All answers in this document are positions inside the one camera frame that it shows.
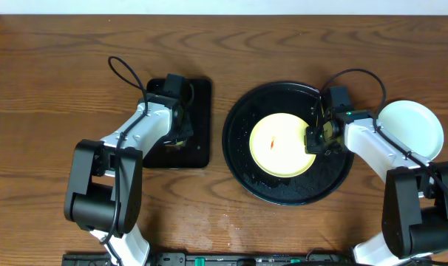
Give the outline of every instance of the black round plate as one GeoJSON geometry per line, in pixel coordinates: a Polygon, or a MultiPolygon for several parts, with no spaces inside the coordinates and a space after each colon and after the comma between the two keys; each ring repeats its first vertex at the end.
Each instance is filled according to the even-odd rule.
{"type": "Polygon", "coordinates": [[[229,112],[223,130],[224,158],[234,177],[255,196],[281,205],[304,205],[326,197],[341,185],[352,166],[353,153],[317,155],[313,165],[296,177],[280,178],[263,171],[251,155],[248,141],[254,126],[275,113],[300,117],[310,126],[321,119],[315,110],[319,90],[303,83],[279,82],[244,95],[229,112]]]}

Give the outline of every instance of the green connector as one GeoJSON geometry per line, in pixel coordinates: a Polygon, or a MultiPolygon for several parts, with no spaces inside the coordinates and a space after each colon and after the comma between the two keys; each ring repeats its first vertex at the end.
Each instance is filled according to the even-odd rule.
{"type": "Polygon", "coordinates": [[[204,258],[196,258],[194,259],[194,266],[204,266],[204,258]]]}

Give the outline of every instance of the table surface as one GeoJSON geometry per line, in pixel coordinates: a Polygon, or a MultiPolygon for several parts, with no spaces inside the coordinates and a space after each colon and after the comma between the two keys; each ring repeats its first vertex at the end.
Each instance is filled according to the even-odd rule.
{"type": "MultiPolygon", "coordinates": [[[[232,177],[223,124],[263,83],[321,86],[341,70],[369,69],[385,82],[388,101],[414,100],[438,116],[437,161],[448,160],[448,17],[2,16],[0,265],[59,265],[66,252],[103,250],[65,220],[63,207],[76,143],[110,134],[140,97],[110,71],[110,55],[144,82],[169,72],[214,82],[208,167],[143,172],[138,225],[156,250],[344,250],[381,230],[384,184],[359,157],[335,192],[301,207],[263,202],[232,177]]],[[[369,76],[338,83],[349,86],[356,108],[378,106],[369,76]]]]}

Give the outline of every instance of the cable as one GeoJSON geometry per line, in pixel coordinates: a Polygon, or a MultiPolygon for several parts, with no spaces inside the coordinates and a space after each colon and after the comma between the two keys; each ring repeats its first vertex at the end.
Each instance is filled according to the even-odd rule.
{"type": "MultiPolygon", "coordinates": [[[[308,252],[308,254],[306,254],[306,261],[307,262],[309,262],[310,260],[309,260],[309,257],[310,257],[310,255],[311,254],[313,254],[314,253],[314,251],[315,250],[322,250],[322,251],[326,251],[324,248],[313,248],[310,252],[308,252]]],[[[329,257],[330,257],[330,260],[332,261],[332,262],[334,262],[334,258],[333,258],[333,255],[331,255],[331,254],[323,254],[323,255],[329,255],[329,257]]]]}
{"type": "MultiPolygon", "coordinates": [[[[398,144],[396,144],[393,140],[391,140],[386,134],[384,134],[384,132],[381,130],[380,126],[377,126],[377,119],[379,118],[380,112],[383,109],[384,105],[385,105],[385,99],[387,98],[387,90],[385,89],[385,85],[383,84],[383,82],[381,81],[381,79],[379,77],[377,77],[377,75],[373,74],[372,72],[365,70],[365,69],[347,69],[344,70],[342,72],[339,72],[337,74],[335,74],[333,77],[331,77],[326,83],[325,85],[322,87],[321,89],[321,94],[323,94],[326,89],[327,86],[329,86],[329,84],[337,77],[339,77],[340,75],[343,75],[345,73],[348,72],[363,72],[363,73],[367,73],[368,75],[371,75],[373,78],[375,78],[381,87],[381,91],[382,91],[382,97],[381,97],[381,103],[380,103],[380,107],[377,110],[377,113],[375,115],[375,118],[373,118],[373,128],[375,129],[375,131],[377,133],[380,134],[380,136],[386,140],[391,146],[393,146],[395,149],[399,150],[406,158],[411,159],[414,163],[418,164],[420,166],[421,169],[425,170],[427,172],[427,174],[434,179],[436,185],[447,195],[448,197],[448,188],[446,187],[446,185],[444,185],[444,183],[439,179],[439,177],[437,177],[431,170],[430,168],[428,168],[427,166],[425,166],[421,161],[419,161],[418,159],[416,159],[413,155],[411,151],[405,151],[403,150],[402,147],[400,147],[398,144]]],[[[437,261],[433,261],[431,259],[426,259],[426,258],[411,258],[412,261],[414,262],[427,262],[430,263],[432,265],[442,265],[442,266],[448,266],[448,262],[437,262],[437,261]]]]}
{"type": "Polygon", "coordinates": [[[122,59],[120,59],[117,56],[110,56],[107,59],[107,63],[111,70],[123,81],[127,82],[128,84],[132,85],[135,88],[138,88],[142,94],[143,94],[143,101],[145,102],[145,109],[143,110],[142,114],[134,120],[123,132],[119,134],[119,140],[115,147],[115,203],[114,203],[114,214],[112,215],[112,224],[109,229],[109,232],[107,235],[100,241],[101,245],[106,245],[108,249],[111,251],[112,255],[117,259],[119,266],[121,266],[121,258],[117,253],[114,251],[112,246],[109,243],[109,240],[114,234],[114,231],[116,230],[117,224],[118,224],[118,218],[119,218],[119,210],[120,210],[120,200],[121,200],[121,183],[120,183],[120,177],[121,177],[121,146],[122,142],[126,140],[127,133],[135,126],[137,123],[139,123],[146,115],[149,110],[149,103],[147,101],[147,92],[146,89],[143,87],[142,82],[140,81],[139,77],[135,74],[134,70],[122,59]],[[137,81],[138,85],[128,81],[126,78],[124,78],[121,74],[119,74],[115,68],[112,66],[112,59],[115,59],[119,62],[121,62],[134,76],[135,80],[137,81]]]}
{"type": "Polygon", "coordinates": [[[118,253],[115,252],[115,249],[112,247],[111,243],[107,242],[106,244],[107,248],[111,252],[111,254],[114,256],[115,261],[117,262],[118,266],[122,266],[122,259],[119,257],[118,253]]]}

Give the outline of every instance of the white wall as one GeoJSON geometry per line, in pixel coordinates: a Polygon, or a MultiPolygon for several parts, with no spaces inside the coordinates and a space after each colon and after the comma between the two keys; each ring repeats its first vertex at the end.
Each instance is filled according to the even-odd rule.
{"type": "Polygon", "coordinates": [[[0,14],[448,15],[448,0],[0,0],[0,14]]]}

